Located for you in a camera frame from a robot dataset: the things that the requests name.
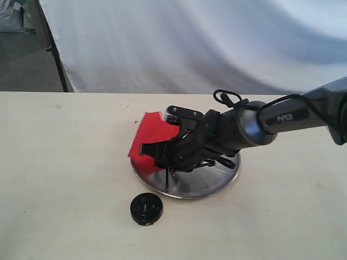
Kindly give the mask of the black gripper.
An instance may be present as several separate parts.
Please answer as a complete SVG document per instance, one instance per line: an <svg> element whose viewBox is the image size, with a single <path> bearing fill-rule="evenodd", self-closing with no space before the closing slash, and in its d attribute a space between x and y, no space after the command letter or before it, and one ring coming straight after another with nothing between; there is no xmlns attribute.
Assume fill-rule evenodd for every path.
<svg viewBox="0 0 347 260"><path fill-rule="evenodd" d="M204 148L205 141L199 127L204 114L175 105L165 110L166 123L178 126L179 132L168 141L143 143L139 155L147 155L154 159L154 165L162 169L172 169L178 172L192 172L197 168L215 165L215 154Z"/></svg>

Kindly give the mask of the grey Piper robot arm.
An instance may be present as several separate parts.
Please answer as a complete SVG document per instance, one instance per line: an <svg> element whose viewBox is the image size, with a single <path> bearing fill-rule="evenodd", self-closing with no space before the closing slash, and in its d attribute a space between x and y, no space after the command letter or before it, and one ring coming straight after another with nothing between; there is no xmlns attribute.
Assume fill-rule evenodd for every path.
<svg viewBox="0 0 347 260"><path fill-rule="evenodd" d="M282 132L326 126L335 144L346 143L346 78L304 94L290 94L269 103L230 99L218 89L214 99L228 110L206 113L182 107L166 109L167 122L178 134L167 141L143 143L139 154L154 159L157 167L180 172L220 163L233 169L240 150L272 143Z"/></svg>

